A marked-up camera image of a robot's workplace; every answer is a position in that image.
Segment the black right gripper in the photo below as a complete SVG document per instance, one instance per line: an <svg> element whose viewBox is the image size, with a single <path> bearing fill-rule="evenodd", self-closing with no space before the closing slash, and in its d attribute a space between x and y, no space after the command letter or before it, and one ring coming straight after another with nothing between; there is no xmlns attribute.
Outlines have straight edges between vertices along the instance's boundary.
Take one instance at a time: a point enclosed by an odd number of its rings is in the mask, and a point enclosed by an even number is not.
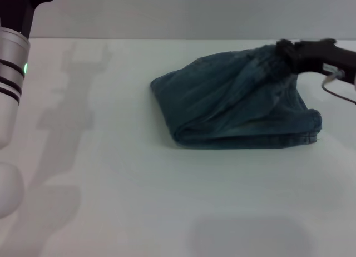
<svg viewBox="0 0 356 257"><path fill-rule="evenodd" d="M281 39L276 43L276 52L293 64L297 74L315 72L330 75L339 70L343 82L355 84L355 52L339 48L334 39L320 41L292 41Z"/></svg>

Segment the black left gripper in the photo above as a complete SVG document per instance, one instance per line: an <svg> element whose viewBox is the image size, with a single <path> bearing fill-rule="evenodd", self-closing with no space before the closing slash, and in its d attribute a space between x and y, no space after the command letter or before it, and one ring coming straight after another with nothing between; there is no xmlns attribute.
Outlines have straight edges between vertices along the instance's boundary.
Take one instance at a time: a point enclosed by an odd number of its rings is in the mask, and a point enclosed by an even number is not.
<svg viewBox="0 0 356 257"><path fill-rule="evenodd" d="M36 8L53 0L0 0L1 27L12 29L29 39Z"/></svg>

